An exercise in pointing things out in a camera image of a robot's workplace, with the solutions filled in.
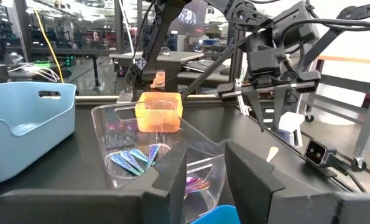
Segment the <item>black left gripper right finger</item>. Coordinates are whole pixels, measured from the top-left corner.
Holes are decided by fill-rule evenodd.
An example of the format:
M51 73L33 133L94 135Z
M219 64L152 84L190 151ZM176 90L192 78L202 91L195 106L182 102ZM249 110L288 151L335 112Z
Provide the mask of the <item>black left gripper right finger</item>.
M235 142L224 159L241 224L370 224L370 193L321 191Z

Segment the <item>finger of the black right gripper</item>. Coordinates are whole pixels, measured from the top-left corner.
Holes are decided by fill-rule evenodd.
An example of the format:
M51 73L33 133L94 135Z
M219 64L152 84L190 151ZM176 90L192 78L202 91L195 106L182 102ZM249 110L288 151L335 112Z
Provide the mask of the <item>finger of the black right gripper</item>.
M280 85L274 87L274 128L279 128L282 108L288 92L292 91L290 85Z
M261 131L264 131L264 118L262 114L261 104L259 102L259 93L253 87L243 87L243 96L245 96L256 115Z

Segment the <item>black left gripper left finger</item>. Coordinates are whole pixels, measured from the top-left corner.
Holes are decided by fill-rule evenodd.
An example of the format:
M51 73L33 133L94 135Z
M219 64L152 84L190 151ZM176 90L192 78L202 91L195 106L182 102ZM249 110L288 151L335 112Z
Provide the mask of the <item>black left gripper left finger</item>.
M173 148L121 189L20 189L0 195L0 224L180 224L186 150Z

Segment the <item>clear plastic bin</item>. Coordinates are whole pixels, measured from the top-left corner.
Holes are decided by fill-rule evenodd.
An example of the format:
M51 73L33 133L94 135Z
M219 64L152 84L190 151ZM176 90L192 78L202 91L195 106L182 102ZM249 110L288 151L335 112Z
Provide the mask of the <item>clear plastic bin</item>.
M111 188L120 189L146 172L147 163L130 154L141 150L147 157L151 145L159 145L154 166L173 148L185 149L187 180L183 205L190 223L215 207L226 178L224 143L215 143L181 118L175 133L143 133L135 115L136 103L98 106L92 109L99 149Z

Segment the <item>black keyboard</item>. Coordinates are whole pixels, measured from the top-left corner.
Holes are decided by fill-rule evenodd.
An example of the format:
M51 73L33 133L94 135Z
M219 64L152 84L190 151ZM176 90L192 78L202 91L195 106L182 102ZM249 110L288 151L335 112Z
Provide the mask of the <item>black keyboard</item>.
M194 61L187 62L186 64L182 65L182 67L188 70L196 71L196 72L204 72L214 62L215 62L214 60L208 60L208 59L194 60ZM220 73L222 70L225 70L225 69L230 70L229 66L220 65L218 66L218 68L215 69L214 73Z

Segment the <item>small teal plastic bin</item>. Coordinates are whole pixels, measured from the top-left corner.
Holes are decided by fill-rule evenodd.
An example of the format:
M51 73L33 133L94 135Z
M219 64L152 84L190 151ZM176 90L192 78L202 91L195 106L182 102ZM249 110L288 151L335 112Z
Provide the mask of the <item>small teal plastic bin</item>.
M236 207L220 205L191 224L241 224Z

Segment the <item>large grey-blue plastic bin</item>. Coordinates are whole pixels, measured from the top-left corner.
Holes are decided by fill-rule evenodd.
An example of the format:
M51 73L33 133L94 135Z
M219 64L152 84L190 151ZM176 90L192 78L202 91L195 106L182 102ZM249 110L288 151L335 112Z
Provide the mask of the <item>large grey-blue plastic bin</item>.
M0 83L0 183L74 132L75 93L68 83Z

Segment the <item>grey desk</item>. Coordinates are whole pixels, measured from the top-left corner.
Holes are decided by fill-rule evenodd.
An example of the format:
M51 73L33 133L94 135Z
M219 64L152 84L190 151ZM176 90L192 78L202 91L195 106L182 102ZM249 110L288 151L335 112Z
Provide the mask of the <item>grey desk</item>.
M165 90L177 92L178 78L177 75L182 69L182 65L188 61L195 60L204 56L204 53L198 52L171 52L169 56L159 55L156 66L158 70L165 71ZM109 57L115 59L118 65L129 67L132 65L132 53L117 54L112 53Z

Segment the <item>small orange plastic bin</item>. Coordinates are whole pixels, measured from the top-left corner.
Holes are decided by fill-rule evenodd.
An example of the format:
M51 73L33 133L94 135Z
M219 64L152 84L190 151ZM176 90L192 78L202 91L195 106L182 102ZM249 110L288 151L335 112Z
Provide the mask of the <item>small orange plastic bin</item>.
M175 133L182 114L179 93L143 92L135 107L137 126L143 133Z

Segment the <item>white plastic bracket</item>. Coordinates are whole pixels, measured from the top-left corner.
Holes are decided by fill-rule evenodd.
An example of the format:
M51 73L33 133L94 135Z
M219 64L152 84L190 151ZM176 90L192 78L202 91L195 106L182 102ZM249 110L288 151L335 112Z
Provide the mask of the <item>white plastic bracket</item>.
M280 118L277 134L288 144L298 149L303 146L301 124L305 121L302 114L286 112Z

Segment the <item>black frame strut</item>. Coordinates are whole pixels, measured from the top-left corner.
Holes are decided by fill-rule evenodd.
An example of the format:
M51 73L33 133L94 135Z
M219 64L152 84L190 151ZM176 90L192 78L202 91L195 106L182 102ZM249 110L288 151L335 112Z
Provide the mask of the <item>black frame strut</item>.
M223 52L223 54L214 63L212 63L209 68L205 70L205 72L203 72L198 78L196 78L184 92L181 93L182 99L185 99L188 95L190 95L191 92L199 87L232 54L234 54L234 56L231 58L231 62L234 62L234 65L230 66L230 68L233 68L233 70L230 70L229 72L229 81L234 81L235 78L241 78L243 54L240 53L239 55L237 55L236 50L240 48L240 46L242 46L244 43L246 43L250 37L251 36L249 35L241 40L239 40L238 37L234 37L234 43L230 45Z
M370 18L370 4L363 6L349 6L344 8L337 16L337 19L356 21L350 24L325 24L329 30L321 37L315 45L306 53L301 54L304 59L302 71L305 71L310 64L342 33L370 31L370 22L362 24L363 19Z

